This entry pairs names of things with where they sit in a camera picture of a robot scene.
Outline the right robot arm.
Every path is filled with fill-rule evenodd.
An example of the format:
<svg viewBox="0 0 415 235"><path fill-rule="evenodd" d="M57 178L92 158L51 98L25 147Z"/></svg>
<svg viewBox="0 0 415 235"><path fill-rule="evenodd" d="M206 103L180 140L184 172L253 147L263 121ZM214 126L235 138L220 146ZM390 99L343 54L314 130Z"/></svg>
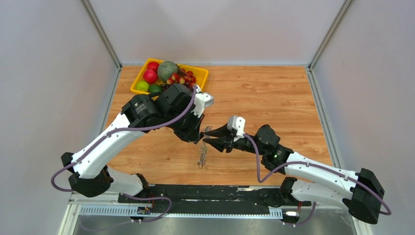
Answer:
<svg viewBox="0 0 415 235"><path fill-rule="evenodd" d="M359 172L344 170L311 160L279 143L280 137L269 125L261 126L255 135L240 130L240 126L224 125L218 129L206 131L203 141L220 152L234 149L251 152L256 156L256 165L263 165L270 174L286 175L280 186L279 197L285 204L298 201L310 201L329 204L345 209L354 218L368 224L377 224L381 214L390 215L385 207L385 191L375 176L366 168Z"/></svg>

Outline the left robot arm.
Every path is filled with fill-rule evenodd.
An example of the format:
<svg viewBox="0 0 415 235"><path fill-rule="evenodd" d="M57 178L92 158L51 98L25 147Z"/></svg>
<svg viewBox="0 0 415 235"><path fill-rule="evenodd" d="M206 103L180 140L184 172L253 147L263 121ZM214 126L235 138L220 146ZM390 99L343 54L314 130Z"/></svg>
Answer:
<svg viewBox="0 0 415 235"><path fill-rule="evenodd" d="M137 94L117 114L114 121L90 144L76 153L61 156L64 168L71 172L69 185L86 197L104 192L130 195L139 203L150 195L148 183L141 174L127 174L108 166L121 150L152 130L170 128L182 141L198 143L204 110L214 98L201 92L173 84L162 92Z"/></svg>

